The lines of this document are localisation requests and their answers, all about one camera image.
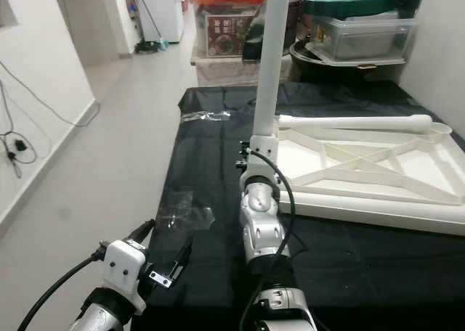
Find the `clear plastic storage container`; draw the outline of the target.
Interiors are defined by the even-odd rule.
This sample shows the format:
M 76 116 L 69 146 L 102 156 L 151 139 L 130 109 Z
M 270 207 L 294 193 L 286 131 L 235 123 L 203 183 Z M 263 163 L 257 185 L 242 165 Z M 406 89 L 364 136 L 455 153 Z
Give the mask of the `clear plastic storage container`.
M 414 19 L 340 20 L 315 17 L 305 49 L 328 65 L 402 65 Z

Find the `clear tape cross patch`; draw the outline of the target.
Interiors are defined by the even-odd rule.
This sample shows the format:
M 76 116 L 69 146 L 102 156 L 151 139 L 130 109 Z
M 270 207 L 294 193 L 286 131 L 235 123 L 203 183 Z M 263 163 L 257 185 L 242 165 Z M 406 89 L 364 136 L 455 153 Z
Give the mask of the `clear tape cross patch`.
M 213 209 L 201 203 L 195 192 L 188 189 L 168 189 L 161 196 L 155 219 L 160 228 L 202 231 L 212 226 L 215 216 Z

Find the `black round wok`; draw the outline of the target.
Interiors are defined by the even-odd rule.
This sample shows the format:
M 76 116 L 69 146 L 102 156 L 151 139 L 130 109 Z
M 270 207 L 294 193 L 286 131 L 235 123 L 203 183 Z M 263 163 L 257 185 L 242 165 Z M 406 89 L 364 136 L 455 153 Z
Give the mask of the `black round wok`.
M 296 81 L 315 84 L 362 84 L 379 80 L 396 80 L 406 63 L 395 65 L 334 66 L 324 63 L 319 56 L 306 49 L 307 42 L 300 40 L 290 46 L 290 56 L 298 71 Z

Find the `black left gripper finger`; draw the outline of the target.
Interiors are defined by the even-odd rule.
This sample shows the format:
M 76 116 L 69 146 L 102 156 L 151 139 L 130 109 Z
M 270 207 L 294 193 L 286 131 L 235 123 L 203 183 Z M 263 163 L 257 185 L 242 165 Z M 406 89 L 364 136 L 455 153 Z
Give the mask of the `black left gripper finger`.
M 180 274 L 182 274 L 183 270 L 187 267 L 190 261 L 190 253 L 192 252 L 192 249 L 193 243 L 186 242 L 182 249 L 177 252 L 176 257 L 174 258 L 174 265 L 169 272 L 169 277 L 171 280 L 177 280 Z
M 133 229 L 133 231 L 130 232 L 129 235 L 127 235 L 127 240 L 137 242 L 137 244 L 142 244 L 144 239 L 152 232 L 156 224 L 156 219 L 147 219 L 147 221 L 142 222 L 142 224 L 140 224 L 139 227 Z

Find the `beige cloth covered bench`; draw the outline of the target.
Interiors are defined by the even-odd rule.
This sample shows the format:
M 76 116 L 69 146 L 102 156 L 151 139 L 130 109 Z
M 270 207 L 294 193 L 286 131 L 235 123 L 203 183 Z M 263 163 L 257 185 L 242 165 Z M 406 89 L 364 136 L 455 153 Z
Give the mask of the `beige cloth covered bench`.
M 241 57 L 203 58 L 190 56 L 200 88 L 217 86 L 258 86 L 260 63 Z

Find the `clear tape strip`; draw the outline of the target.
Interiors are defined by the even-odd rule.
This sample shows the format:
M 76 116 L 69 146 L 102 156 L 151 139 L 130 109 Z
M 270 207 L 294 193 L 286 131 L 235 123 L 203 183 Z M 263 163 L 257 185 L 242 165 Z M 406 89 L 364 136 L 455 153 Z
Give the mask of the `clear tape strip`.
M 179 121 L 182 123 L 192 121 L 226 121 L 232 118 L 232 113 L 228 110 L 209 111 L 201 110 L 190 113 L 183 113 L 180 116 Z

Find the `black table cloth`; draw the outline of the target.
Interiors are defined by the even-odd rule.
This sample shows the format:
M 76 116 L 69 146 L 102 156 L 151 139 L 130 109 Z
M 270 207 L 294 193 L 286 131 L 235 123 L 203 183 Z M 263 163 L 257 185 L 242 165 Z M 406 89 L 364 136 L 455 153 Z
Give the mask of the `black table cloth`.
M 254 282 L 238 221 L 235 160 L 251 135 L 253 86 L 184 92 L 181 113 L 227 111 L 227 120 L 179 125 L 165 193 L 190 192 L 214 222 L 193 235 L 179 287 L 158 291 L 131 331 L 238 331 Z M 465 236 L 305 217 L 293 266 L 311 312 L 328 331 L 465 331 Z

